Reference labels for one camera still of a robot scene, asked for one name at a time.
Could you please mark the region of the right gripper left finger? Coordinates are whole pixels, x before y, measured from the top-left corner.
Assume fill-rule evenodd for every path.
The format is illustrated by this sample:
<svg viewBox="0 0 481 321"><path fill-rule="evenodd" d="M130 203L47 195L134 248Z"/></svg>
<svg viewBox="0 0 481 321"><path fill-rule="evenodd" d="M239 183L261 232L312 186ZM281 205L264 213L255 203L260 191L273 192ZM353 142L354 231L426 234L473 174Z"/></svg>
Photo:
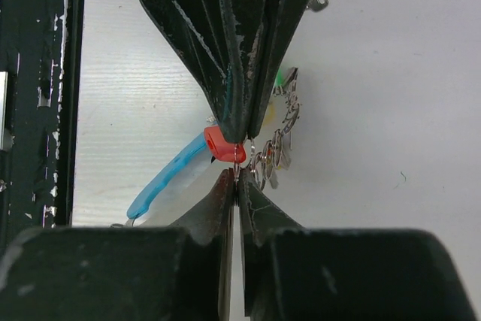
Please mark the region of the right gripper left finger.
<svg viewBox="0 0 481 321"><path fill-rule="evenodd" d="M28 229L1 260L3 320L227 320L234 177L169 226Z"/></svg>

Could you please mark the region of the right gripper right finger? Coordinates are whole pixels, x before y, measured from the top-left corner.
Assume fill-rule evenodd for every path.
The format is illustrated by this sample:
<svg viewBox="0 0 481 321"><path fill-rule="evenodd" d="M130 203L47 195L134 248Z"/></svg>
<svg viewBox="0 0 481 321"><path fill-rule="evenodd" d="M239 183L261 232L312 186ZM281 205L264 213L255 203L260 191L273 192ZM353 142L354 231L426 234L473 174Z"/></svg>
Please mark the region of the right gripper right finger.
<svg viewBox="0 0 481 321"><path fill-rule="evenodd" d="M443 244L418 229L309 229L242 171L244 313L252 320L473 320Z"/></svg>

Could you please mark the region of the green tag key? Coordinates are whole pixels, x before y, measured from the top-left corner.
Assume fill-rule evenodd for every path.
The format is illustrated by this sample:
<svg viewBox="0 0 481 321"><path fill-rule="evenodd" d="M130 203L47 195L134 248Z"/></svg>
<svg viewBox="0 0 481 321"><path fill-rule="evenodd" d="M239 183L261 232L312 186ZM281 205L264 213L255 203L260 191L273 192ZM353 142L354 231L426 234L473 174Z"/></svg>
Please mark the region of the green tag key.
<svg viewBox="0 0 481 321"><path fill-rule="evenodd" d="M286 75L282 75L280 71L277 72L276 80L274 82L274 90L277 92L286 92L290 84L297 80L298 68L291 67L287 69Z"/></svg>

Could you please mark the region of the red tag key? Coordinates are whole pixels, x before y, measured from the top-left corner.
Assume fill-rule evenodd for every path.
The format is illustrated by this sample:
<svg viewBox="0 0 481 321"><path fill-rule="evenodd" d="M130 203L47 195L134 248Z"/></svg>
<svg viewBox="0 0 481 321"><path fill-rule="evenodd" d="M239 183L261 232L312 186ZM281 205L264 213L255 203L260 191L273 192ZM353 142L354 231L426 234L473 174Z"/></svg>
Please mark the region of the red tag key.
<svg viewBox="0 0 481 321"><path fill-rule="evenodd" d="M244 146L227 142L219 126L205 128L204 140L212 156L221 162L243 163L247 159Z"/></svg>

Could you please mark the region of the silver key holder blue handle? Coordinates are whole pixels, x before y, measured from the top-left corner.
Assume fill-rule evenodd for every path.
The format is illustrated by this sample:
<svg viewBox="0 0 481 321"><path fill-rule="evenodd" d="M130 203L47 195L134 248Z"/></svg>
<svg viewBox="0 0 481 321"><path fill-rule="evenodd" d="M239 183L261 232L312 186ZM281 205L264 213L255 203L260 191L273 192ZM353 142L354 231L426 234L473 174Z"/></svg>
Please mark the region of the silver key holder blue handle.
<svg viewBox="0 0 481 321"><path fill-rule="evenodd" d="M282 169L287 170L291 165L292 129L301 110L297 95L297 80L290 84L286 92L277 92L273 88L268 104L273 102L277 106L277 120L269 126L262 126L258 137L248 141L244 146L247 159L239 165L253 173L261 189L266 185L276 189L279 186L277 172ZM208 122L209 126L218 126L215 117L210 117ZM212 156L204 140L203 130L140 191L126 212L127 221L114 223L111 226L113 228L132 227L136 220L147 214L155 200L174 199L166 191L167 188L188 186L196 177L215 165L227 168L233 164L221 162Z"/></svg>

